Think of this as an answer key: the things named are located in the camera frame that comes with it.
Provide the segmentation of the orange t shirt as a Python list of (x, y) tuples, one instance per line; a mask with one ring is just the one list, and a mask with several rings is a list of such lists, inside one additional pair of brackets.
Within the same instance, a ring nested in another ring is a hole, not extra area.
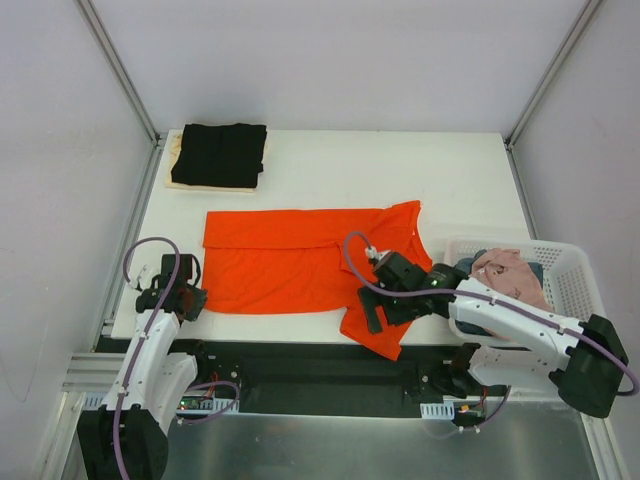
[(357, 291), (375, 279), (368, 244), (431, 269), (420, 212), (418, 200), (370, 209), (210, 211), (203, 238), (206, 307), (247, 315), (343, 309), (341, 334), (395, 361), (409, 327), (370, 333)]

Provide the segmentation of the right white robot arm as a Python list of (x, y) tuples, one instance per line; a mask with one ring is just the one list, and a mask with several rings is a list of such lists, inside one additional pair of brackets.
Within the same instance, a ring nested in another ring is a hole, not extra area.
[[(358, 297), (370, 333), (438, 315), (462, 339), (449, 363), (428, 375), (432, 388), (466, 398), (481, 387), (556, 391), (575, 410), (609, 416), (614, 401), (639, 391), (613, 324), (583, 321), (511, 299), (442, 263), (425, 271), (396, 251), (365, 250), (375, 277)], [(632, 386), (624, 391), (623, 379)]]

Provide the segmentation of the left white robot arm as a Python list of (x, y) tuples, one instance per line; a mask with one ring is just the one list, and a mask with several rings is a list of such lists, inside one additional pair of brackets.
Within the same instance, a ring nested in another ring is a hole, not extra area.
[(168, 463), (168, 431), (187, 387), (204, 387), (210, 363), (172, 353), (183, 322), (197, 319), (207, 292), (197, 288), (199, 261), (164, 254), (160, 272), (138, 286), (135, 329), (123, 364), (99, 407), (81, 414), (77, 434), (90, 479), (160, 479)]

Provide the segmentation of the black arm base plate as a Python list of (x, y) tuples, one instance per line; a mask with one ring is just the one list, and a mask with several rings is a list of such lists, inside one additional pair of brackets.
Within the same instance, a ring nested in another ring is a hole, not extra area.
[(405, 346), (398, 360), (347, 344), (176, 340), (170, 350), (195, 355), (200, 380), (217, 379), (215, 394), (238, 396), (245, 414), (417, 418), (438, 403), (431, 374), (454, 346)]

